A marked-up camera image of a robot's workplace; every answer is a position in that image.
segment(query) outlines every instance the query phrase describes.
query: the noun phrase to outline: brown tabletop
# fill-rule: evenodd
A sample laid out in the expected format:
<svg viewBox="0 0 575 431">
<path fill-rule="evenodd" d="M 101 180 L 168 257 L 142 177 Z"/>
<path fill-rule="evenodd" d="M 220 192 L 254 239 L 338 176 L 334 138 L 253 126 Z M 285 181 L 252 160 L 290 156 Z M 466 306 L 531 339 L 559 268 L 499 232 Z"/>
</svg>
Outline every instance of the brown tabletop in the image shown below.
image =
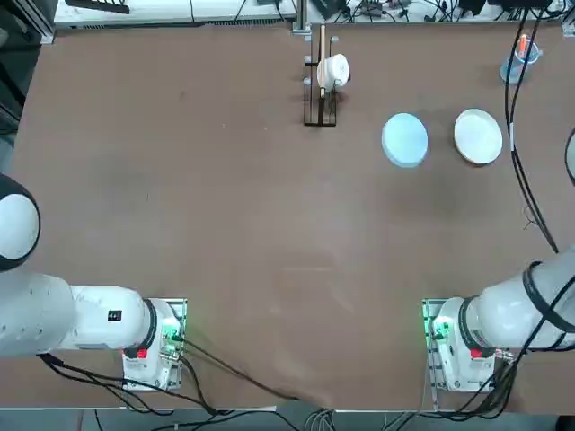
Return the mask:
<svg viewBox="0 0 575 431">
<path fill-rule="evenodd" d="M 283 28 L 83 31 L 43 48 L 12 168 L 43 217 L 28 268 L 187 297 L 189 337 L 302 399 L 417 409 L 421 299 L 479 293 L 551 255 L 524 228 L 509 150 L 480 169 L 453 143 L 468 108 L 504 128 L 498 67 L 516 24 L 335 29 L 334 51 L 349 58 L 353 79 L 332 129 L 302 126 L 308 46 Z M 517 146 L 565 248 L 575 240 L 575 189 L 562 162 L 575 45 L 556 25 L 537 36 L 544 57 L 519 97 Z M 382 153 L 382 126 L 400 111 L 429 132 L 417 169 Z M 62 357 L 121 374 L 119 352 Z M 575 413 L 572 361 L 528 357 L 509 408 Z M 36 358 L 1 363 L 3 407 L 119 405 Z M 276 402 L 212 365 L 198 368 L 218 406 Z M 193 393 L 189 381 L 183 391 Z"/>
</svg>

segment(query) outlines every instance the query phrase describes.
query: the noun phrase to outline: cable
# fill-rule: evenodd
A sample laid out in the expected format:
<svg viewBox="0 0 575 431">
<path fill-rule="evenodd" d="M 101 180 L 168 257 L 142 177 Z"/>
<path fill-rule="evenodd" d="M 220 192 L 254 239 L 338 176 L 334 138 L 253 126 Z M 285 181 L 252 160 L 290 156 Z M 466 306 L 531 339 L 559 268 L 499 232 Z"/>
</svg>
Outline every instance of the cable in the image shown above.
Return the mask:
<svg viewBox="0 0 575 431">
<path fill-rule="evenodd" d="M 518 148 L 514 142 L 514 134 L 513 134 L 513 121 L 515 118 L 515 108 L 517 106 L 519 90 L 521 88 L 521 84 L 523 83 L 527 63 L 528 63 L 528 60 L 529 60 L 530 55 L 531 55 L 531 50 L 535 44 L 535 36 L 537 34 L 537 29 L 539 28 L 539 23 L 541 22 L 541 18 L 542 18 L 543 13 L 544 13 L 543 9 L 541 9 L 541 12 L 539 13 L 539 15 L 537 15 L 537 20 L 535 21 L 535 26 L 533 28 L 533 32 L 531 34 L 531 38 L 529 41 L 529 46 L 527 48 L 527 52 L 526 52 L 526 56 L 525 56 L 526 60 L 523 62 L 523 67 L 521 68 L 521 74 L 519 75 L 519 78 L 517 80 L 517 86 L 515 89 L 515 93 L 513 95 L 513 100 L 511 102 L 511 109 L 509 109 L 509 78 L 511 76 L 511 66 L 513 64 L 513 58 L 515 56 L 515 50 L 517 48 L 517 44 L 519 42 L 519 37 L 521 35 L 521 32 L 525 26 L 525 21 L 526 21 L 528 13 L 529 13 L 529 10 L 525 9 L 524 13 L 523 13 L 523 17 L 521 18 L 521 22 L 519 23 L 519 28 L 517 29 L 517 35 L 516 35 L 515 41 L 513 43 L 513 46 L 511 47 L 511 53 L 509 55 L 508 68 L 507 68 L 507 74 L 506 74 L 506 79 L 505 79 L 505 120 L 507 123 L 509 139 L 511 142 L 511 161 L 513 163 L 513 168 L 514 168 L 514 171 L 515 171 L 515 174 L 517 177 L 517 182 L 519 183 L 519 187 L 521 188 L 521 193 L 523 195 L 524 200 L 526 201 L 526 204 L 529 208 L 529 211 L 531 212 L 531 214 L 535 220 L 535 224 L 541 230 L 541 233 L 543 234 L 544 238 L 549 243 L 549 246 L 552 248 L 552 250 L 555 253 L 558 253 L 559 249 L 557 247 L 555 239 L 553 238 L 551 232 L 549 231 L 549 229 L 547 227 L 547 224 L 545 222 L 543 214 L 541 213 L 541 210 L 540 210 L 540 208 L 537 205 L 537 202 L 535 200 L 535 196 L 533 194 L 533 191 L 531 190 L 531 187 L 529 186 L 529 182 L 527 180 L 525 170 L 523 169 L 523 164 L 521 163 L 521 159 L 519 158 Z"/>
<path fill-rule="evenodd" d="M 193 365 L 191 364 L 191 362 L 185 357 L 185 356 L 181 356 L 181 362 L 184 364 L 184 366 L 188 369 L 188 371 L 191 374 L 191 378 L 194 381 L 194 385 L 196 386 L 196 392 L 198 393 L 198 397 L 199 397 L 199 402 L 201 403 L 201 407 L 204 408 L 204 410 L 212 416 L 217 416 L 218 412 L 216 409 L 214 409 L 213 407 L 211 407 L 208 402 L 206 401 L 206 398 L 204 397 L 204 393 L 202 392 L 200 386 L 199 386 L 199 378 L 198 375 L 196 374 L 196 370 L 194 370 Z"/>
<path fill-rule="evenodd" d="M 573 139 L 573 144 L 575 145 L 575 139 L 573 138 L 574 136 L 575 136 L 575 128 L 571 131 L 571 133 L 569 134 L 569 137 L 567 138 L 567 142 L 565 143 L 565 169 L 567 170 L 567 174 L 569 175 L 571 182 L 575 186 L 575 172 L 571 172 L 570 167 L 569 167 L 569 161 L 567 158 L 568 152 L 569 152 L 569 145 L 570 145 L 570 142 L 572 139 Z"/>
<path fill-rule="evenodd" d="M 244 380 L 247 380 L 248 382 L 250 382 L 251 384 L 253 384 L 254 386 L 257 386 L 258 388 L 271 393 L 272 395 L 275 395 L 276 397 L 282 398 L 284 400 L 300 400 L 298 397 L 292 397 L 290 395 L 286 395 L 285 393 L 282 393 L 280 391 L 276 391 L 275 389 L 270 388 L 269 386 L 258 382 L 257 380 L 252 379 L 248 374 L 246 373 L 242 373 L 241 371 L 239 371 L 236 368 L 233 368 L 231 365 L 227 364 L 226 362 L 224 362 L 223 360 L 219 359 L 218 357 L 215 357 L 214 355 L 212 355 L 211 353 L 209 353 L 207 350 L 205 350 L 204 348 L 192 343 L 191 341 L 187 340 L 187 339 L 183 339 L 182 337 L 179 336 L 175 336 L 172 337 L 172 339 L 174 341 L 182 341 L 183 343 L 187 344 L 188 346 L 191 346 L 193 348 L 195 348 L 196 350 L 198 350 L 199 352 L 201 352 L 202 354 L 204 354 L 205 356 L 209 357 L 211 360 L 213 360 L 214 362 L 222 365 L 224 368 L 226 368 L 228 371 L 231 371 L 233 374 L 244 378 Z"/>
<path fill-rule="evenodd" d="M 98 418 L 98 410 L 94 410 L 94 411 L 93 411 L 93 415 L 94 415 L 95 418 L 96 418 L 96 424 L 98 425 L 98 429 L 99 429 L 100 431 L 104 431 L 104 428 L 102 428 L 102 424 L 100 423 L 100 418 Z"/>
<path fill-rule="evenodd" d="M 449 21 L 453 21 L 453 12 L 456 10 L 457 4 L 453 3 L 453 0 L 449 0 Z"/>
<path fill-rule="evenodd" d="M 384 424 L 381 426 L 379 431 L 385 431 L 386 427 L 387 427 L 387 413 L 384 413 Z"/>
<path fill-rule="evenodd" d="M 397 3 L 399 3 L 399 6 L 401 6 L 402 8 L 402 14 L 403 16 L 405 16 L 405 21 L 409 22 L 410 21 L 409 12 L 407 12 L 407 9 L 405 9 L 405 7 L 403 6 L 402 0 L 397 0 Z"/>
<path fill-rule="evenodd" d="M 350 8 L 349 8 L 349 2 L 350 2 L 350 1 L 351 1 L 351 0 L 348 0 L 347 3 L 345 4 L 345 6 L 341 8 L 340 13 L 339 13 L 338 16 L 335 18 L 335 20 L 333 20 L 333 23 L 336 23 L 336 22 L 340 19 L 340 17 L 341 17 L 342 15 L 343 15 L 343 16 L 346 16 L 346 14 L 349 14 L 349 13 L 351 12 L 351 10 L 350 10 Z"/>
<path fill-rule="evenodd" d="M 394 16 L 391 15 L 389 12 L 387 12 L 387 11 L 382 11 L 382 14 L 389 16 L 389 17 L 392 19 L 393 22 L 397 22 L 397 20 L 394 18 Z"/>
<path fill-rule="evenodd" d="M 279 10 L 279 0 L 274 0 L 273 4 L 276 5 L 276 11 L 278 11 L 279 19 L 281 21 L 285 21 L 286 19 L 284 18 L 284 15 L 282 15 L 281 11 Z"/>
<path fill-rule="evenodd" d="M 357 13 L 358 13 L 359 8 L 361 7 L 361 3 L 362 3 L 362 2 L 359 2 L 358 5 L 355 7 L 355 9 L 353 10 L 353 13 L 352 13 L 351 16 L 349 17 L 349 19 L 346 21 L 347 23 L 355 22 L 354 20 L 355 20 L 355 18 L 356 18 L 356 16 L 357 16 Z"/>
<path fill-rule="evenodd" d="M 242 4 L 240 5 L 240 8 L 239 8 L 238 11 L 237 11 L 237 14 L 235 15 L 234 22 L 237 21 L 237 17 L 240 16 L 240 13 L 242 13 L 242 9 L 243 9 L 243 7 L 245 6 L 245 3 L 246 3 L 247 1 L 248 1 L 248 0 L 243 0 L 243 1 L 242 1 Z"/>
<path fill-rule="evenodd" d="M 163 393 L 163 394 L 165 394 L 165 395 L 168 395 L 168 396 L 170 396 L 170 397 L 173 397 L 173 398 L 179 398 L 179 399 L 182 399 L 182 400 L 191 401 L 191 402 L 193 402 L 194 404 L 201 405 L 201 402 L 200 402 L 199 400 L 195 400 L 195 399 L 193 399 L 192 397 L 188 397 L 188 396 L 186 396 L 186 395 L 181 395 L 181 394 L 179 394 L 179 393 L 170 392 L 170 391 L 167 391 L 166 389 L 158 388 L 158 387 L 154 386 L 153 384 L 148 384 L 148 383 L 144 383 L 144 382 L 139 382 L 139 381 L 133 380 L 133 379 L 126 379 L 126 378 L 123 378 L 123 377 L 112 377 L 112 376 L 105 375 L 105 374 L 94 373 L 94 372 L 92 372 L 92 371 L 84 370 L 83 368 L 78 368 L 78 367 L 75 367 L 75 366 L 67 365 L 67 364 L 65 364 L 64 361 L 62 361 L 61 359 L 59 359 L 59 358 L 57 358 L 57 357 L 55 357 L 55 356 L 52 356 L 52 355 L 50 355 L 50 354 L 42 354 L 42 355 L 38 355 L 38 357 L 39 357 L 40 359 L 42 359 L 42 361 L 44 361 L 44 363 L 45 363 L 46 365 L 48 365 L 48 366 L 52 365 L 50 368 L 52 368 L 53 370 L 54 370 L 56 367 L 57 367 L 57 368 L 64 368 L 64 369 L 66 369 L 66 370 L 68 370 L 68 371 L 72 371 L 72 372 L 74 372 L 74 373 L 83 374 L 83 375 L 85 375 L 85 376 L 88 377 L 88 378 L 93 377 L 93 378 L 95 378 L 95 379 L 109 380 L 109 381 L 111 381 L 111 382 L 120 382 L 120 383 L 122 383 L 122 385 L 124 385 L 124 384 L 126 384 L 126 383 L 132 383 L 132 384 L 136 384 L 136 385 L 138 385 L 138 386 L 144 386 L 145 388 L 153 389 L 154 391 L 161 392 L 161 393 Z M 80 382 L 84 382 L 84 383 L 90 383 L 89 381 L 85 381 L 84 379 L 80 379 L 79 381 L 80 381 Z M 128 391 L 128 392 L 130 393 L 130 395 L 132 395 L 132 396 L 134 396 L 134 397 L 137 397 L 137 395 L 134 394 L 133 392 L 130 392 L 130 391 Z"/>
<path fill-rule="evenodd" d="M 403 427 L 405 427 L 405 424 L 407 424 L 408 422 L 412 421 L 415 417 L 417 416 L 416 413 L 411 413 L 402 423 L 401 425 L 399 425 L 395 431 L 399 431 L 400 429 L 402 429 Z"/>
<path fill-rule="evenodd" d="M 48 368 L 50 368 L 52 371 L 54 371 L 56 374 L 60 375 L 61 377 L 66 378 L 67 380 L 72 380 L 74 382 L 80 382 L 80 383 L 86 383 L 89 384 L 91 386 L 98 386 L 98 387 L 102 387 L 104 389 L 106 389 L 108 392 L 110 392 L 112 395 L 114 395 L 114 397 L 118 398 L 120 401 L 122 401 L 129 409 L 136 411 L 136 413 L 141 413 L 141 414 L 147 414 L 147 413 L 153 413 L 156 416 L 171 416 L 173 414 L 173 411 L 169 412 L 169 413 L 165 413 L 165 412 L 161 412 L 161 411 L 157 411 L 152 409 L 150 406 L 148 406 L 138 395 L 136 395 L 134 392 L 129 391 L 127 389 L 124 389 L 122 387 L 119 387 L 115 384 L 110 384 L 110 383 L 103 383 L 98 381 L 97 379 L 95 379 L 94 377 L 91 377 L 88 374 L 83 374 L 84 376 L 88 377 L 90 380 L 85 380 L 82 379 L 80 377 L 76 377 L 67 373 L 64 373 L 60 370 L 58 370 L 53 364 L 51 364 L 50 362 L 46 362 L 44 361 L 44 364 L 46 364 L 46 366 Z M 123 398 L 121 395 L 117 394 L 113 389 L 117 390 L 117 391 L 122 391 L 132 397 L 134 397 L 136 400 L 138 400 L 140 402 L 140 404 L 142 404 L 142 406 L 144 406 L 144 408 L 146 410 L 140 410 L 137 409 L 136 407 L 134 407 L 133 404 L 131 404 L 129 401 L 127 401 L 125 398 Z"/>
<path fill-rule="evenodd" d="M 433 3 L 433 2 L 431 2 L 430 0 L 423 0 L 423 2 L 428 3 L 428 4 L 431 4 L 432 6 L 435 6 L 435 8 L 436 8 L 436 9 L 435 9 L 435 12 L 433 13 L 433 19 L 432 19 L 432 21 L 435 21 L 435 18 L 436 18 L 436 16 L 437 16 L 437 14 L 438 14 L 439 11 L 441 11 L 441 12 L 443 13 L 443 18 L 446 18 L 446 11 L 444 11 L 444 10 L 442 9 L 441 3 L 439 2 L 439 0 L 438 0 L 437 3 Z"/>
<path fill-rule="evenodd" d="M 263 410 L 243 411 L 242 413 L 238 413 L 237 415 L 229 416 L 227 418 L 220 418 L 220 419 L 210 418 L 210 419 L 204 420 L 202 422 L 187 422 L 187 423 L 183 423 L 183 424 L 164 425 L 162 427 L 157 427 L 157 428 L 151 429 L 150 431 L 174 430 L 174 425 L 177 425 L 178 428 L 180 428 L 180 427 L 196 427 L 195 429 L 199 429 L 199 427 L 205 427 L 207 425 L 212 425 L 212 424 L 221 424 L 222 422 L 227 422 L 228 420 L 240 418 L 241 416 L 255 415 L 255 414 L 268 414 L 268 415 L 276 416 L 276 417 L 280 418 L 281 420 L 283 420 L 284 423 L 286 423 L 294 431 L 299 431 L 299 429 L 294 424 L 292 424 L 283 415 L 280 415 L 277 411 L 263 411 Z"/>
<path fill-rule="evenodd" d="M 497 18 L 495 18 L 495 19 L 494 19 L 494 21 L 498 21 L 498 20 L 499 20 L 499 18 L 500 18 L 501 16 L 503 16 L 503 14 L 504 14 L 504 13 L 505 13 L 505 11 L 504 11 L 504 10 L 503 10 L 503 11 L 501 11 L 501 13 L 500 13 L 499 15 L 497 15 Z"/>
</svg>

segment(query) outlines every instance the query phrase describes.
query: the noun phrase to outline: plastic cup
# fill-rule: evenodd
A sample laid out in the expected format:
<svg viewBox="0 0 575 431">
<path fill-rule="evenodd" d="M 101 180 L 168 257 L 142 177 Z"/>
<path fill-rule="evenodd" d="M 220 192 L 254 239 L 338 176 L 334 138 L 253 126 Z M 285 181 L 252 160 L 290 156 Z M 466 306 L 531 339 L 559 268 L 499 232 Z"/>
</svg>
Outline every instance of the plastic cup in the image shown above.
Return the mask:
<svg viewBox="0 0 575 431">
<path fill-rule="evenodd" d="M 348 80 L 349 63 L 342 54 L 328 57 L 317 65 L 317 83 L 326 92 L 330 92 L 335 87 L 342 87 Z"/>
<path fill-rule="evenodd" d="M 513 52 L 513 60 L 511 61 L 511 72 L 509 73 L 509 83 L 517 84 L 519 77 L 521 76 L 521 69 L 523 69 L 524 63 L 526 63 L 526 73 L 529 71 L 531 66 L 543 55 L 543 51 L 539 49 L 536 43 L 533 42 L 533 47 L 529 53 L 529 59 L 526 58 L 529 45 L 531 44 L 531 39 L 527 35 L 521 36 L 515 51 Z M 509 58 L 505 58 L 500 66 L 500 77 L 505 82 L 507 79 L 507 71 L 509 66 Z"/>
</svg>

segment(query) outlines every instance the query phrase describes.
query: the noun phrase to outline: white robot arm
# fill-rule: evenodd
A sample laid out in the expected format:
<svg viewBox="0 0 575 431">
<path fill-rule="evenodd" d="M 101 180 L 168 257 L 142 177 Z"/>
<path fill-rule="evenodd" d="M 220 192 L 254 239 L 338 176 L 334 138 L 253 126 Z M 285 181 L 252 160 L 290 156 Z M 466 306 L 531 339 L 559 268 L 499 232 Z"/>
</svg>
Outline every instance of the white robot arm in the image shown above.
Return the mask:
<svg viewBox="0 0 575 431">
<path fill-rule="evenodd" d="M 171 335 L 183 337 L 185 302 L 143 299 L 118 286 L 70 286 L 27 272 L 20 266 L 39 238 L 34 198 L 0 174 L 0 356 L 122 349 L 126 378 L 179 387 L 179 347 Z"/>
<path fill-rule="evenodd" d="M 575 347 L 575 287 L 549 313 L 550 304 L 574 276 L 575 248 L 570 248 L 546 262 L 532 263 L 477 296 L 446 300 L 431 335 L 447 389 L 478 391 L 493 373 L 496 348 L 522 348 L 544 313 L 547 320 L 529 348 Z"/>
</svg>

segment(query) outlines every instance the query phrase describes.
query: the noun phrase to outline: black rack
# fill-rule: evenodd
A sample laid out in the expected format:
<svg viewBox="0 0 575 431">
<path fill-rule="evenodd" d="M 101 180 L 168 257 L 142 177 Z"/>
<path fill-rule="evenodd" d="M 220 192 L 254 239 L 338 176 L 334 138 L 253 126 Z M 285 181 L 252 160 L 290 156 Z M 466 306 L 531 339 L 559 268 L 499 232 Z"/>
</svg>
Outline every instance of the black rack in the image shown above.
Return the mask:
<svg viewBox="0 0 575 431">
<path fill-rule="evenodd" d="M 66 4 L 73 7 L 83 7 L 84 9 L 129 14 L 126 0 L 66 0 Z"/>
<path fill-rule="evenodd" d="M 304 125 L 314 128 L 334 128 L 337 124 L 338 94 L 335 85 L 330 91 L 314 86 L 314 76 L 317 74 L 317 67 L 324 59 L 322 56 L 322 46 L 325 28 L 320 31 L 320 40 L 317 49 L 317 61 L 314 61 L 314 41 L 310 41 L 310 56 L 304 64 Z M 332 38 L 330 38 L 328 57 L 332 56 Z M 317 115 L 314 115 L 314 107 L 317 105 Z"/>
</svg>

